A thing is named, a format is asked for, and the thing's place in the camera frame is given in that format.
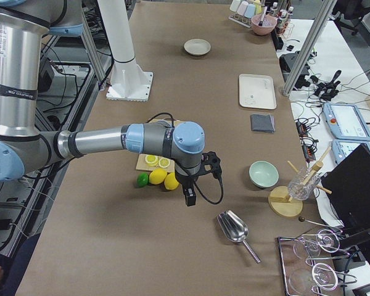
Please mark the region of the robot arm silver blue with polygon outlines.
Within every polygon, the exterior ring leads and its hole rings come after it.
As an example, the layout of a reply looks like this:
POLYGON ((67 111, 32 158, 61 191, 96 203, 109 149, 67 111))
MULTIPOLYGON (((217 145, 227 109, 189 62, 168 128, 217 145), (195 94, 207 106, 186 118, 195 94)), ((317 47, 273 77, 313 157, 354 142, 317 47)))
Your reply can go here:
POLYGON ((0 1, 0 181, 69 158, 128 150, 174 160, 186 205, 193 206, 194 183, 206 158, 197 123, 158 121, 81 132, 36 128, 41 39, 79 36, 83 28, 80 1, 0 1))

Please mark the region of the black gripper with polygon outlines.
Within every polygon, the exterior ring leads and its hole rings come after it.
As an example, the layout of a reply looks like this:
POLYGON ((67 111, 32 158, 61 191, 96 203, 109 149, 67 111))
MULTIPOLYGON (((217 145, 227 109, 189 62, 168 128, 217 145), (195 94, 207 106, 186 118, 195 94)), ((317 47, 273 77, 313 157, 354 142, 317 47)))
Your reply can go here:
POLYGON ((194 170, 176 166, 176 179, 183 187, 183 194, 187 207, 196 204, 196 193, 194 190, 194 183, 197 178, 202 175, 201 170, 194 170))

